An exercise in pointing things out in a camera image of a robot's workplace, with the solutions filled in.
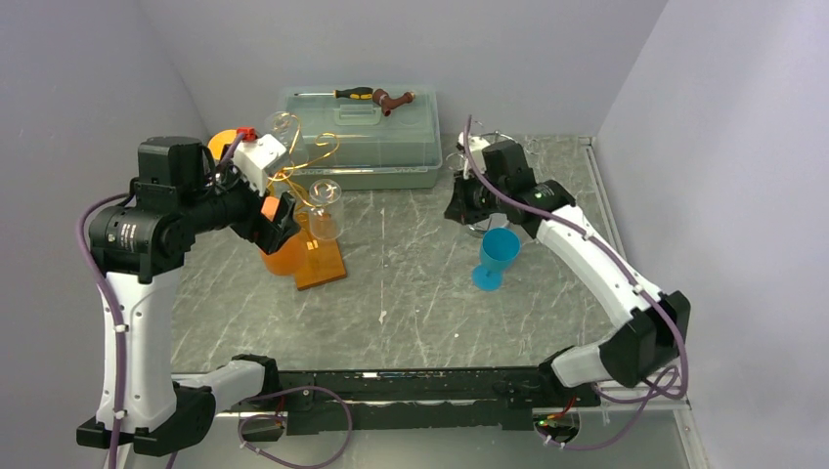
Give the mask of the blue plastic wine glass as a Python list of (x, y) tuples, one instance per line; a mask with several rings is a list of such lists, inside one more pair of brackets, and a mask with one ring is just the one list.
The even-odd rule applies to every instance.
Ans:
[(514, 263), (521, 251), (521, 240), (508, 228), (487, 231), (481, 241), (479, 265), (471, 273), (473, 284), (483, 291), (494, 291), (502, 286), (503, 274)]

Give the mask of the yellow frosted wine glass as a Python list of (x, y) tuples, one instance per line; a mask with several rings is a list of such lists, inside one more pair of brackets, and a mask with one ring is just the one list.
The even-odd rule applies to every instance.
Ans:
[(236, 129), (227, 129), (218, 132), (209, 140), (207, 147), (216, 162), (222, 159), (226, 147), (235, 140), (237, 133)]

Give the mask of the orange plastic wine glass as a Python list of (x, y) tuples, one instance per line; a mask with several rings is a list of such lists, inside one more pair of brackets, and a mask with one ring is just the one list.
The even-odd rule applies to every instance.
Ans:
[(302, 230), (291, 236), (278, 251), (266, 254), (260, 250), (259, 254), (266, 270), (271, 274), (278, 277), (294, 275), (306, 262), (306, 247), (302, 239)]

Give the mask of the clear stemless glass front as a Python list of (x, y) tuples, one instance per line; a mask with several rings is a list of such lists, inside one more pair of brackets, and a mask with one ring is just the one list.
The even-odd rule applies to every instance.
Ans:
[(322, 179), (309, 188), (309, 228), (320, 240), (334, 240), (344, 229), (342, 188), (335, 181)]

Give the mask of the silver wire cup rack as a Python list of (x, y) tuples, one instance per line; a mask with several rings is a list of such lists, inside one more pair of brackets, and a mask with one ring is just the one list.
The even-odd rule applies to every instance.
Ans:
[[(515, 138), (499, 131), (481, 134), (471, 132), (470, 134), (482, 135), (491, 144), (483, 149), (482, 155), (478, 157), (472, 156), (469, 150), (464, 154), (458, 153), (457, 149), (448, 156), (448, 159), (454, 159), (456, 163), (452, 167), (454, 185), (456, 185), (457, 171), (461, 171), (465, 179), (477, 178), (467, 161), (467, 153), (471, 155), (473, 163), (481, 174), (495, 186), (508, 187), (516, 191), (519, 187), (533, 186), (538, 181), (534, 169), (527, 161), (523, 146)], [(463, 133), (466, 146), (469, 146), (469, 135), (465, 137)]]

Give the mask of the clear wine glass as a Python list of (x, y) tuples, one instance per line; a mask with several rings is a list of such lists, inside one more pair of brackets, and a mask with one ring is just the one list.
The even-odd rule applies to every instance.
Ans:
[(288, 152), (295, 152), (302, 142), (301, 121), (291, 112), (277, 111), (269, 115), (264, 121), (264, 127)]

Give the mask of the gold wire wine glass rack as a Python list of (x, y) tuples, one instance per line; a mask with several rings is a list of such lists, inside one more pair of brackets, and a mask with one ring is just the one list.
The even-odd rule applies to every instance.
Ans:
[(292, 277), (297, 290), (307, 290), (322, 286), (337, 280), (345, 279), (347, 271), (342, 254), (336, 239), (320, 240), (315, 238), (309, 228), (310, 202), (308, 185), (301, 183), (299, 177), (304, 170), (333, 156), (339, 147), (339, 139), (330, 132), (324, 132), (314, 138), (314, 142), (306, 142), (302, 131), (302, 142), (289, 152), (289, 163), (272, 179), (269, 189), (271, 195), (265, 202), (263, 213), (272, 216), (277, 208), (277, 199), (283, 192), (289, 192), (296, 199), (294, 219), (302, 230), (302, 239), (305, 241), (305, 265)]

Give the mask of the small clear cup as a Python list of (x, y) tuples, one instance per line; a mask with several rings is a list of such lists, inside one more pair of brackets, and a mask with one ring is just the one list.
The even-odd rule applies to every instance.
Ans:
[(482, 238), (491, 229), (502, 227), (502, 219), (492, 215), (485, 220), (466, 225), (465, 231), (473, 237)]

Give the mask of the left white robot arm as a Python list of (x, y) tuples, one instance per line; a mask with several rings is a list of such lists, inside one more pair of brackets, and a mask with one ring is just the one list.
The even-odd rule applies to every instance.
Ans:
[(97, 204), (77, 225), (102, 297), (105, 377), (99, 407), (76, 440), (165, 456), (201, 442), (217, 413), (243, 401), (266, 410), (282, 392), (275, 360), (250, 354), (173, 379), (172, 313), (196, 237), (230, 229), (271, 254), (299, 227), (290, 194), (274, 215), (262, 211), (272, 178), (289, 163), (270, 135), (240, 129), (219, 159), (196, 138), (153, 137), (138, 146), (137, 162), (129, 193)]

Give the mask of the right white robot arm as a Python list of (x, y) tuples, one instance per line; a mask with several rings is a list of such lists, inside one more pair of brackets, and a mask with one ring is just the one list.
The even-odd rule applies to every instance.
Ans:
[(445, 219), (469, 226), (505, 215), (577, 275), (614, 327), (541, 364), (545, 402), (563, 405), (577, 386), (600, 381), (632, 388), (672, 361), (681, 374), (687, 372), (690, 302), (682, 292), (667, 293), (637, 272), (596, 231), (572, 194), (554, 180), (537, 181), (517, 142), (474, 137), (458, 149), (462, 164)]

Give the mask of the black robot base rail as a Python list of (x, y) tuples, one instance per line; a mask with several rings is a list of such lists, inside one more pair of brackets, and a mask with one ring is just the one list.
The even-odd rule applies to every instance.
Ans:
[(532, 431), (544, 413), (597, 407), (589, 384), (553, 383), (535, 366), (291, 370), (284, 398), (234, 404), (239, 417), (278, 412), (290, 436), (328, 431), (498, 427)]

